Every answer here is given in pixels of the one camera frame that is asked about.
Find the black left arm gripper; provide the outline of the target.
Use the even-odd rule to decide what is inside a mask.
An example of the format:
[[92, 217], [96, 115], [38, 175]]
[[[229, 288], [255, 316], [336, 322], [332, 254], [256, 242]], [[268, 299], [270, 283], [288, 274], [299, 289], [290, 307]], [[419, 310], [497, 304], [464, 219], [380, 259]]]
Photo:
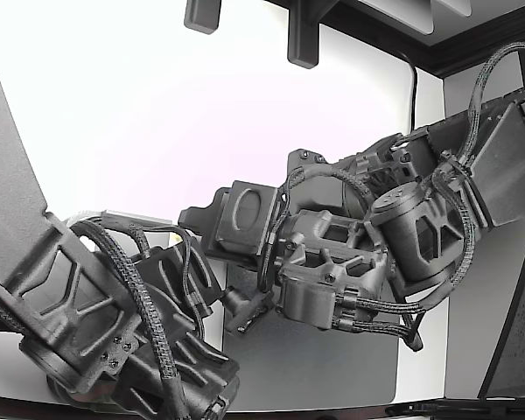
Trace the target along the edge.
[[183, 243], [170, 248], [154, 247], [148, 258], [134, 258], [170, 342], [187, 332], [204, 338], [206, 334], [198, 324], [213, 313], [213, 303], [222, 296], [222, 288], [198, 243], [191, 248], [187, 286], [183, 285], [184, 258]]

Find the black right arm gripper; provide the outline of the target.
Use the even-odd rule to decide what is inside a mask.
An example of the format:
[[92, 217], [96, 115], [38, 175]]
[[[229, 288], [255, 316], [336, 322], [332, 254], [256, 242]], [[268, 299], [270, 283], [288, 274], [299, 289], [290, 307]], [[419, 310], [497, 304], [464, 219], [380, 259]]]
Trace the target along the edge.
[[277, 207], [277, 194], [273, 186], [236, 180], [230, 187], [218, 189], [208, 206], [182, 210], [178, 225], [203, 235], [207, 258], [256, 269]]

